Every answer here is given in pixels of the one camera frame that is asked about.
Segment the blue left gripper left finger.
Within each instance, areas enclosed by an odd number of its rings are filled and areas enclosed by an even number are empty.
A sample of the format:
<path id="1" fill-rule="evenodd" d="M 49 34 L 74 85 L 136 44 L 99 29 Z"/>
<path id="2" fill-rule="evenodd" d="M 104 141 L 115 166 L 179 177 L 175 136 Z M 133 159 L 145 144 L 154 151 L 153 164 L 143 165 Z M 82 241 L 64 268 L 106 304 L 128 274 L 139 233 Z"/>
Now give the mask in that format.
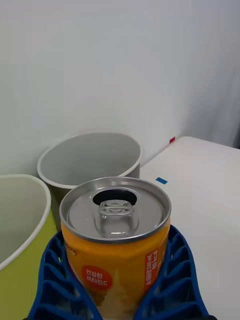
<path id="1" fill-rule="evenodd" d="M 27 319 L 102 319 L 93 299 L 70 270 L 60 231 L 49 241 L 42 255 L 36 296 Z"/>

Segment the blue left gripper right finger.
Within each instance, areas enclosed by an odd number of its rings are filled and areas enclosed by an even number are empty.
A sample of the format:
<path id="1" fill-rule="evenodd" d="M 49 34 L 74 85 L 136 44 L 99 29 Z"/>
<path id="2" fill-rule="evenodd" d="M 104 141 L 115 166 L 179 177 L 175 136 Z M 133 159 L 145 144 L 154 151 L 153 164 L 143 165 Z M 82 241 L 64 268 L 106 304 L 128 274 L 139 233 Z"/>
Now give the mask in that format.
<path id="1" fill-rule="evenodd" d="M 208 316 L 200 294 L 192 252 L 183 235 L 171 225 L 164 263 L 134 318 L 200 320 Z"/>

